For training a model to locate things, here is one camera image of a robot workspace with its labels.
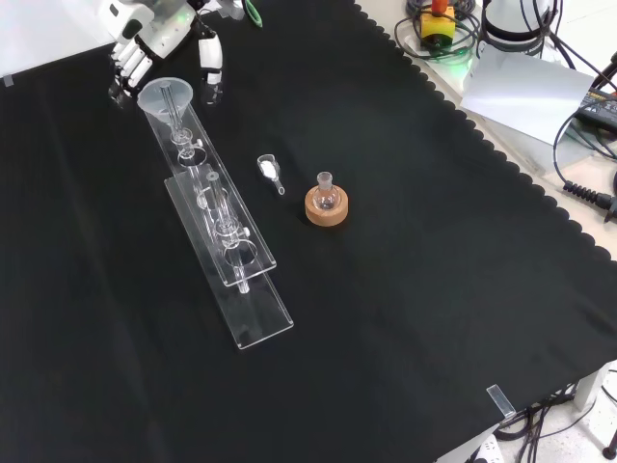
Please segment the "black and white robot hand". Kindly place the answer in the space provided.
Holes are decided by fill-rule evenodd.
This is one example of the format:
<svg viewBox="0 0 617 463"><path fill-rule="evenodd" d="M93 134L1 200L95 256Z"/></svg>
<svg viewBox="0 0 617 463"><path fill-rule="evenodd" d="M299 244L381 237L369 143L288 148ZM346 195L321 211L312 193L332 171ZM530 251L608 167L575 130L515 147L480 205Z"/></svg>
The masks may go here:
<svg viewBox="0 0 617 463"><path fill-rule="evenodd" d="M202 1L102 1L97 18L113 38L114 81L109 96L119 101L140 92L160 65L189 38L198 39L203 98L218 102L223 84L223 49L218 34L201 20Z"/></svg>

